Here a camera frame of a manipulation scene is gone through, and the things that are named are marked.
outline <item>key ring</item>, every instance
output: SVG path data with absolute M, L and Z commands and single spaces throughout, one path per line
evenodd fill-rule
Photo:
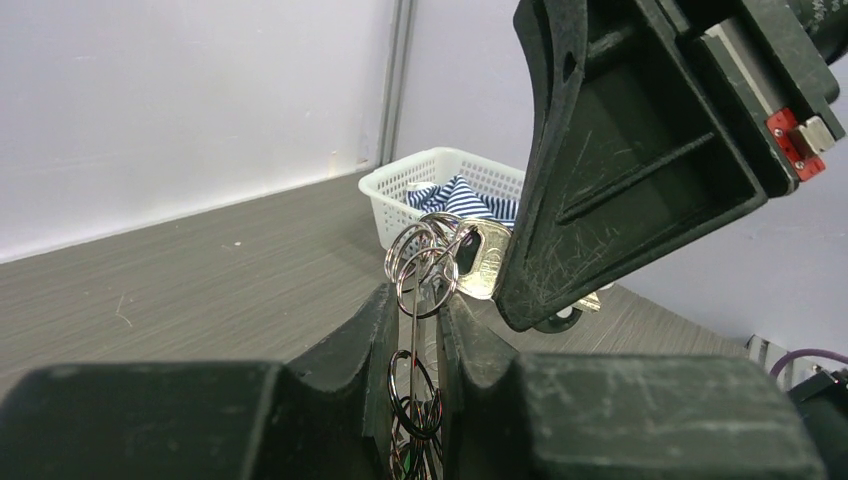
M 435 315 L 442 307 L 442 305 L 444 305 L 445 302 L 447 302 L 454 294 L 454 292 L 456 292 L 456 288 L 459 285 L 459 266 L 456 264 L 456 260 L 453 258 L 453 255 L 451 255 L 450 252 L 448 252 L 442 247 L 430 247 L 425 248 L 423 250 L 419 250 L 415 255 L 413 255 L 409 260 L 406 261 L 400 271 L 400 275 L 397 279 L 397 282 L 395 283 L 395 288 L 397 289 L 398 306 L 403 311 L 403 313 L 409 315 L 410 317 L 412 316 L 412 310 L 407 307 L 406 304 L 403 302 L 403 284 L 404 282 L 406 282 L 406 280 L 408 280 L 410 277 L 412 277 L 412 275 L 415 274 L 415 269 L 418 265 L 415 260 L 419 256 L 427 257 L 436 253 L 438 254 L 438 257 L 436 257 L 436 259 L 430 264 L 430 266 L 427 268 L 427 271 L 424 272 L 424 275 L 421 279 L 421 283 L 423 283 L 425 279 L 429 278 L 433 268 L 435 268 L 436 265 L 438 265 L 444 260 L 446 265 L 442 269 L 440 277 L 447 281 L 447 288 L 445 289 L 445 292 L 439 299 L 439 301 L 436 302 L 436 305 L 434 305 L 433 308 L 427 310 L 426 312 L 419 313 L 417 315 L 417 318 L 428 318 Z M 449 269 L 449 276 L 444 273 L 446 269 Z
M 397 416 L 398 422 L 410 435 L 418 440 L 426 441 L 433 438 L 442 426 L 442 392 L 433 386 L 433 380 L 430 379 L 430 374 L 427 373 L 427 369 L 421 364 L 421 360 L 416 358 L 415 366 L 421 370 L 421 374 L 424 376 L 424 381 L 427 382 L 427 389 L 430 391 L 430 396 L 433 399 L 433 406 L 431 408 L 436 409 L 435 411 L 438 415 L 436 415 L 435 418 L 431 418 L 433 416 L 428 415 L 427 418 L 430 419 L 429 423 L 422 426 L 415 425 L 415 422 L 413 422 L 406 413 L 404 402 L 398 395 L 397 381 L 395 380 L 397 376 L 398 360 L 409 358 L 411 356 L 412 352 L 409 350 L 398 350 L 392 355 L 392 360 L 389 362 L 388 373 L 389 396 L 391 397 L 390 400 L 392 402 L 392 409 Z
M 412 235 L 410 235 L 403 243 L 400 243 L 400 240 L 410 232 L 412 232 Z M 386 251 L 386 260 L 383 262 L 383 269 L 386 273 L 386 277 L 388 277 L 393 283 L 397 283 L 398 280 L 398 266 L 401 258 L 403 257 L 403 252 L 405 252 L 419 237 L 424 237 L 425 239 L 424 242 L 419 241 L 419 245 L 421 246 L 430 247 L 435 244 L 436 233 L 430 225 L 427 225 L 426 223 L 413 223 L 400 232 L 400 235 L 398 235 L 397 239 Z

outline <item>red component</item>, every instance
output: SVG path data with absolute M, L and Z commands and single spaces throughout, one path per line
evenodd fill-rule
M 783 154 L 789 159 L 789 165 L 795 169 L 795 173 L 802 182 L 815 177 L 823 172 L 824 161 L 819 157 L 804 159 L 789 139 L 789 131 L 798 126 L 798 120 L 792 110 L 784 108 L 778 111 L 766 121 L 769 131 L 774 136 Z

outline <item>brass key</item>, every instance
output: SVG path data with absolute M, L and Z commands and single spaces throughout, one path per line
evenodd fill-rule
M 457 238 L 464 238 L 470 231 L 480 236 L 480 246 L 471 263 L 471 270 L 459 276 L 457 289 L 479 300 L 491 300 L 512 232 L 493 220 L 466 218 L 459 222 Z

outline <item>metal split ring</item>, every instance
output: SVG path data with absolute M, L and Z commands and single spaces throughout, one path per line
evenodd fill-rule
M 398 350 L 392 355 L 392 360 L 389 362 L 388 373 L 389 397 L 392 403 L 392 410 L 404 430 L 406 430 L 413 438 L 427 441 L 434 438 L 436 433 L 438 433 L 439 428 L 442 426 L 442 392 L 433 386 L 433 380 L 430 379 L 430 374 L 427 373 L 427 369 L 424 368 L 421 360 L 416 358 L 415 366 L 424 376 L 424 381 L 427 382 L 427 388 L 430 391 L 430 396 L 433 402 L 431 409 L 426 412 L 427 415 L 425 415 L 425 418 L 422 418 L 422 425 L 416 425 L 406 413 L 404 399 L 398 395 L 396 381 L 398 360 L 410 358 L 411 356 L 412 353 L 409 350 Z M 409 405 L 409 407 L 410 410 L 413 407 L 418 408 L 417 405 Z
M 416 268 L 419 266 L 416 263 L 418 257 L 434 257 L 434 259 L 429 263 L 426 268 L 424 274 L 419 279 L 419 285 L 424 283 L 425 279 L 431 278 L 430 274 L 433 269 L 439 265 L 440 263 L 444 263 L 444 267 L 440 272 L 440 277 L 447 282 L 447 286 L 444 289 L 444 293 L 442 297 L 436 302 L 436 304 L 430 310 L 426 312 L 418 313 L 416 315 L 417 318 L 429 318 L 435 315 L 439 309 L 444 305 L 450 297 L 456 292 L 457 287 L 459 286 L 459 266 L 456 263 L 456 260 L 453 258 L 450 252 L 445 250 L 442 247 L 431 247 L 425 248 L 423 250 L 419 250 L 415 255 L 412 256 L 409 260 L 406 261 L 403 268 L 400 271 L 400 274 L 395 283 L 395 288 L 397 288 L 397 299 L 398 306 L 400 307 L 403 313 L 412 315 L 412 309 L 407 307 L 403 301 L 403 284 L 408 280 L 412 275 L 415 274 Z

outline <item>key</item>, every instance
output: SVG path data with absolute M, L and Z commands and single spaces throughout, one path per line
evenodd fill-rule
M 471 235 L 472 231 L 480 236 L 480 246 L 471 263 L 471 270 L 459 276 L 457 289 L 479 300 L 491 300 L 512 232 L 494 220 L 466 218 L 459 222 L 457 237 Z

